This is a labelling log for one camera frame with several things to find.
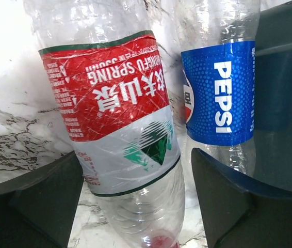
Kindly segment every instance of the bottle label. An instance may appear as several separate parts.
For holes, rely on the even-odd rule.
[[[182,52],[186,126],[195,141],[234,146],[253,137],[255,42]]]
[[[180,151],[151,31],[39,52],[95,195],[140,190],[175,167]]]

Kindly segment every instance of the white label section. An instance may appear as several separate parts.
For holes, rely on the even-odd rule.
[[[90,190],[127,193],[156,180],[180,156],[170,106],[102,139],[72,142]]]

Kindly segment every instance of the red label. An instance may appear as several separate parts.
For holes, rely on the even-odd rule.
[[[73,141],[95,141],[169,105],[150,31],[122,40],[40,51]]]

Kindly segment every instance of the plastic bottle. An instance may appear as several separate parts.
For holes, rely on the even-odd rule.
[[[185,190],[142,0],[25,0],[90,191],[131,247],[177,248]]]
[[[191,168],[191,155],[186,152],[187,139],[188,135],[186,132],[177,135],[178,144],[181,149],[181,162],[185,181],[185,209],[199,207],[196,184],[194,182],[194,176]]]
[[[182,49],[186,159],[200,148],[252,176],[255,36],[259,0],[176,0]]]

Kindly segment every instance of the clear plastic bottle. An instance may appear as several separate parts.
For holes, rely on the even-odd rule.
[[[137,68],[135,64],[123,64],[125,61],[135,63],[138,56],[147,57],[147,54],[153,54],[154,56],[152,58],[159,58],[154,37],[150,31],[145,33],[146,30],[150,30],[150,25],[148,23],[148,15],[144,2],[142,0],[24,0],[24,7],[27,14],[33,20],[33,31],[38,38],[39,48],[42,49],[40,53],[47,73],[56,72],[56,74],[49,74],[50,81],[52,77],[56,77],[58,74],[60,76],[58,80],[51,81],[54,93],[64,92],[63,95],[66,96],[68,92],[75,104],[74,110],[72,110],[72,118],[66,118],[65,114],[70,113],[70,110],[65,108],[66,105],[62,105],[63,100],[61,102],[57,101],[60,102],[59,108],[65,120],[67,130],[70,132],[72,146],[86,175],[88,186],[91,192],[98,197],[100,207],[109,223],[131,247],[178,248],[179,243],[177,242],[177,238],[183,225],[185,210],[184,178],[179,160],[179,147],[173,129],[169,99],[163,77],[161,77],[161,64],[160,62],[157,63],[156,60],[148,60],[148,63],[145,62],[144,66],[147,67],[149,65],[150,67],[152,65],[153,68],[145,69],[143,72],[138,71],[137,69],[140,67]],[[140,32],[143,32],[144,36],[136,35]],[[126,43],[123,42],[122,45],[117,45],[117,41],[122,40],[128,41]],[[111,53],[106,53],[106,56],[97,57],[102,51],[99,49],[106,47],[108,44],[113,44],[113,41],[116,45],[110,47]],[[81,50],[76,48],[77,45],[81,44],[84,48],[92,47],[92,49],[87,51],[84,49],[84,53],[81,53]],[[131,44],[135,51],[127,48]],[[151,48],[146,47],[147,49],[142,50],[139,53],[140,55],[138,55],[138,47],[149,44],[152,44]],[[52,51],[51,56],[46,57],[46,55],[42,55],[42,53],[49,52],[50,50]],[[124,74],[125,76],[120,78],[124,82],[118,82],[119,86],[117,88],[111,86],[110,91],[107,92],[108,96],[112,97],[111,99],[117,101],[115,102],[116,104],[111,106],[109,110],[109,102],[103,101],[103,103],[106,103],[102,105],[103,109],[95,114],[92,112],[93,106],[89,106],[89,108],[86,106],[85,109],[81,108],[81,105],[84,104],[83,101],[90,101],[85,99],[90,96],[87,95],[89,91],[92,91],[95,87],[105,87],[106,82],[102,82],[102,86],[98,86],[98,83],[90,81],[91,85],[86,86],[88,89],[86,89],[87,92],[84,91],[82,100],[78,98],[78,92],[75,94],[77,95],[77,99],[75,95],[71,95],[75,93],[75,89],[69,87],[72,84],[85,83],[80,82],[81,77],[84,77],[84,81],[91,80],[92,77],[89,77],[88,72],[99,69],[99,67],[96,67],[92,63],[95,63],[94,61],[99,62],[97,59],[108,59],[112,56],[112,53],[116,53],[117,51],[119,51],[118,56],[125,56],[124,61],[118,62],[118,57],[115,57],[117,59],[115,63],[113,60],[107,60],[106,66],[101,67],[99,64],[100,68],[108,69],[107,72],[112,70],[113,73],[116,70],[116,72],[120,71],[121,74],[127,74],[127,71],[130,71],[130,74]],[[84,56],[87,58],[78,60],[79,63],[74,62],[74,60],[79,59],[79,57],[83,58]],[[49,64],[47,62],[54,58],[56,59],[54,63]],[[117,65],[115,70],[111,69],[111,63]],[[72,64],[77,69],[83,64],[82,67],[85,68],[86,72],[70,75]],[[147,79],[141,77],[142,75],[138,73],[143,76],[153,76],[153,85],[156,85],[156,88],[153,88],[154,91],[149,91],[148,94],[145,93],[146,91],[144,90],[150,89],[152,84],[147,84],[145,87],[142,87],[141,81],[144,79],[146,82]],[[135,76],[134,79],[140,76],[140,85],[136,81],[123,84],[126,83],[125,80],[129,76]],[[58,85],[61,83],[65,84],[68,90],[66,88],[58,88]],[[99,96],[97,100],[100,100],[101,97],[106,95],[103,92],[106,89],[104,87],[98,88],[98,91],[93,91],[93,94],[98,94]],[[71,129],[71,126],[81,126],[83,128],[87,125],[95,125],[95,128],[99,128],[101,123],[94,124],[94,122],[101,122],[105,115],[109,116],[111,114],[113,116],[118,114],[118,116],[124,116],[120,117],[122,119],[119,122],[114,118],[107,119],[108,122],[102,124],[106,129],[101,130],[101,132],[107,132],[106,130],[111,128],[110,125],[112,122],[114,122],[114,125],[120,125],[124,121],[134,119],[135,115],[146,112],[152,103],[156,101],[157,94],[161,94],[158,103],[163,105],[165,102],[163,108],[159,108],[155,112],[150,112],[141,119],[137,119],[101,139],[85,139],[80,141],[79,139],[82,138],[83,132],[82,134],[76,135],[74,132],[77,129],[74,128],[73,131]],[[142,98],[145,95],[149,95],[149,98]],[[133,101],[135,101],[134,104],[136,105],[127,105],[127,102]],[[75,109],[78,109],[80,112],[84,110],[88,110],[89,112],[85,112],[84,115],[77,115],[78,111]],[[85,115],[88,115],[89,118],[86,120],[86,124],[79,125],[77,122],[71,122],[75,121],[73,118],[74,114],[81,119]],[[148,152],[151,152],[151,148],[145,151],[145,147],[139,147],[141,143],[130,146],[129,149],[124,149],[126,153],[122,154],[122,144],[130,142],[134,137],[137,137],[139,141],[143,141],[144,143],[150,143],[149,136],[148,138],[143,136],[143,132],[149,129],[151,125],[158,125],[157,131],[153,132],[152,135],[160,137],[161,141],[165,141],[167,144],[165,146],[166,150],[161,150],[162,153],[165,151],[164,160],[163,158],[161,160],[163,164],[154,162],[155,159],[157,161],[161,159],[161,154],[150,157],[151,155]],[[91,126],[88,130],[89,132],[93,132]],[[119,161],[122,161],[121,164],[115,167],[114,164]],[[147,176],[142,177],[140,175],[143,173],[146,174],[148,170],[151,173],[147,174]],[[103,188],[97,188],[99,186],[97,183],[101,183],[107,187],[100,186]]]
[[[255,78],[252,74],[254,74],[255,46],[252,42],[255,40],[258,28],[259,13],[260,0],[176,0],[176,29],[181,44],[185,74],[188,74],[184,93],[187,97],[186,109],[190,113],[187,118],[189,137],[186,146],[186,160],[189,163],[191,150],[200,148],[237,171],[249,176],[254,173]],[[193,65],[199,66],[199,71],[188,67],[191,60],[195,61],[199,58],[201,58],[199,65]],[[219,77],[226,74],[227,62],[231,63],[231,60],[229,69],[232,73]],[[214,64],[219,62],[226,63],[224,64],[226,68],[224,66],[216,70]],[[229,86],[225,83],[221,87],[217,86],[216,92],[215,80],[227,79],[232,79],[232,83]],[[218,104],[212,105],[212,102],[216,102],[216,96],[226,97],[227,101],[227,97],[232,97],[230,99],[232,108],[229,110],[227,101],[222,109]],[[226,119],[227,122],[223,126],[222,123],[218,125],[215,121],[216,111],[221,115],[223,112],[230,112],[233,118]],[[242,124],[232,127],[229,133],[229,124],[236,125],[235,121]],[[198,129],[198,125],[203,125],[203,129]],[[226,128],[224,130],[226,134],[223,136],[223,133],[215,133],[216,127]]]
[[[190,151],[186,152],[186,149],[188,149],[186,146],[188,135],[186,132],[179,134],[177,135],[177,139],[181,149],[181,162],[185,181],[185,208],[189,209],[193,207],[199,207],[196,184],[194,182],[194,176],[191,168],[191,155]]]

